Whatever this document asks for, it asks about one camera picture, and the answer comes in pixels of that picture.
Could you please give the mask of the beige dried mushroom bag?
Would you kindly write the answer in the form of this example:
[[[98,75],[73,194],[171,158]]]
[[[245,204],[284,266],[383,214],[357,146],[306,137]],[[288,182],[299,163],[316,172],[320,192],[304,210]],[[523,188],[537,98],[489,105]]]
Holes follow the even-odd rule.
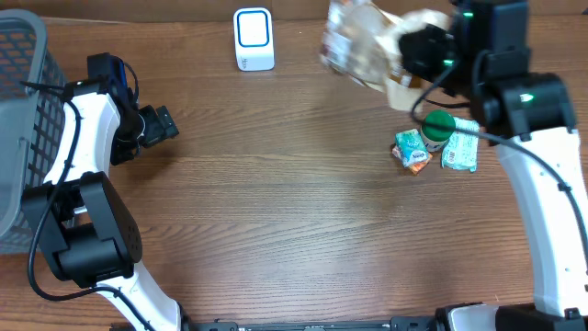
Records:
[[[368,0],[332,1],[322,37],[322,62],[384,93],[391,108],[410,111],[423,93],[424,80],[403,67],[399,40],[428,24],[446,30],[449,16],[420,9],[398,17]]]

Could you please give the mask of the green capped clear bottle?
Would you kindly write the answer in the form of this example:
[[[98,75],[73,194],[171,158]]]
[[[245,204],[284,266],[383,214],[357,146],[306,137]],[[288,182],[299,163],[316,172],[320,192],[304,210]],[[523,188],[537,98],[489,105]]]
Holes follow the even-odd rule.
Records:
[[[443,149],[456,129],[456,122],[448,112],[437,109],[430,112],[420,127],[424,146],[430,153]]]

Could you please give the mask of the teal tissue pack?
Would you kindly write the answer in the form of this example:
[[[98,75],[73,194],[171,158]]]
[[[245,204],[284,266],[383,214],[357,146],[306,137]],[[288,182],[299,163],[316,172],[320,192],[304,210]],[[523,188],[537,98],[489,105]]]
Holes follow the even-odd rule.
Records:
[[[429,157],[424,141],[416,129],[397,133],[395,142],[400,150],[401,161],[405,167],[422,163]]]

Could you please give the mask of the teal wet wipes pack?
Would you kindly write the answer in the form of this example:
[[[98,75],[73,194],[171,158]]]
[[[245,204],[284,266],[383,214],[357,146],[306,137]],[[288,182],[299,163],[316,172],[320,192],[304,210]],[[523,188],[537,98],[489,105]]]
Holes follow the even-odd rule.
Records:
[[[455,131],[443,149],[441,166],[475,172],[478,166],[478,146],[477,136]]]

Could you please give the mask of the orange tissue pack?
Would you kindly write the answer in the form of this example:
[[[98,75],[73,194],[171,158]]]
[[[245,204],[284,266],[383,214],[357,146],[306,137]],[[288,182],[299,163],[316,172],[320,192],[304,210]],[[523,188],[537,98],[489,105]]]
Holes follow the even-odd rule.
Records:
[[[401,149],[397,145],[392,146],[391,152],[397,159],[402,161]],[[408,168],[414,175],[418,175],[431,162],[432,158],[433,155],[428,154],[428,157],[425,161],[407,165],[406,168]]]

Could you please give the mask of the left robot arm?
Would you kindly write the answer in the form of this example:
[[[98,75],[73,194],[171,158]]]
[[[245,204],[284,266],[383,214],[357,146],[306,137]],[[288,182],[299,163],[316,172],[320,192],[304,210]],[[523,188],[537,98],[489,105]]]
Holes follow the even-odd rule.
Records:
[[[97,293],[131,330],[188,330],[180,303],[167,296],[142,261],[141,234],[109,180],[109,169],[175,138],[166,107],[140,107],[131,66],[108,52],[87,59],[88,77],[64,86],[32,84],[63,104],[64,130],[41,186],[21,206],[33,232],[27,275],[51,302]]]

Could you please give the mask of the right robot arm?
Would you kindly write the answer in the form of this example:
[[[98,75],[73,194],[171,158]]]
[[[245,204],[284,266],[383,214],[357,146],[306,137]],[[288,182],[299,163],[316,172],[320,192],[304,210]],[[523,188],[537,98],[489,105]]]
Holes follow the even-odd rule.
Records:
[[[409,73],[469,101],[479,137],[510,179],[532,257],[530,303],[440,308],[434,330],[584,330],[587,192],[581,139],[565,84],[529,69],[525,1],[458,1],[446,28],[398,41]]]

